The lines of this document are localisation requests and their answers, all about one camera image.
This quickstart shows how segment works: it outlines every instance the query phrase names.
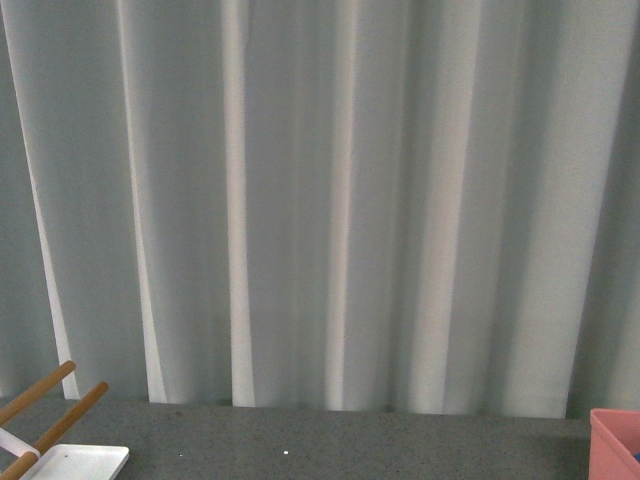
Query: pink plastic bin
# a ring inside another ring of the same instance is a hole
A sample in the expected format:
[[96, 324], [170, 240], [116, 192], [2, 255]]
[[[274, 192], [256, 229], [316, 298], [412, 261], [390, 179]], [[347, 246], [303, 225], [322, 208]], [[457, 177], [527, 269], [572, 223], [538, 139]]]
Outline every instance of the pink plastic bin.
[[640, 480], [640, 412], [591, 410], [589, 480]]

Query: curtain fold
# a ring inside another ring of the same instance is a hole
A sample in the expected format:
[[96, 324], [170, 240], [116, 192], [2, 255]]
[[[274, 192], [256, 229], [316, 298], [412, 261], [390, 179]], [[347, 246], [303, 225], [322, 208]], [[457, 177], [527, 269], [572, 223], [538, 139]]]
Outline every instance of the curtain fold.
[[0, 5], [0, 395], [640, 408], [637, 0]]

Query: white object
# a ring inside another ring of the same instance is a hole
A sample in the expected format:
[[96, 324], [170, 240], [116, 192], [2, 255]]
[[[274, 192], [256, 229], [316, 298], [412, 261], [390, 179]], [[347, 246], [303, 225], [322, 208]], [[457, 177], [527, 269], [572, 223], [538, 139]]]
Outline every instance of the white object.
[[0, 428], [0, 448], [5, 449], [16, 457], [21, 457], [27, 452], [33, 452], [38, 458], [40, 458], [40, 452], [38, 450], [28, 443], [23, 442], [15, 435], [7, 432], [3, 428]]
[[24, 480], [113, 480], [129, 458], [127, 447], [56, 445], [22, 477]]

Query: speckled surface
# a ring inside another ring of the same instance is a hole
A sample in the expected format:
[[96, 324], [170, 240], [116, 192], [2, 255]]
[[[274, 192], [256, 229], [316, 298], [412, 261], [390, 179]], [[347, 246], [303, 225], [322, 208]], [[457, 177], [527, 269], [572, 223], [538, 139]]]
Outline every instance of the speckled surface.
[[[41, 400], [5, 428], [33, 442], [72, 404]], [[129, 447], [131, 456], [118, 480], [586, 480], [589, 434], [587, 420], [318, 412], [102, 400], [69, 431], [62, 443]], [[0, 468], [4, 469], [12, 460], [2, 452]]]

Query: white plastic tray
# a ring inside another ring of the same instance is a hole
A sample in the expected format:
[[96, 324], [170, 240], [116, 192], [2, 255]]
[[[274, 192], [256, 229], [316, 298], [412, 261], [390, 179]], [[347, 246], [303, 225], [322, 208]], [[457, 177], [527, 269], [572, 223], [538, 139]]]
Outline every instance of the white plastic tray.
[[113, 480], [129, 458], [127, 447], [56, 445], [22, 477], [25, 480]]

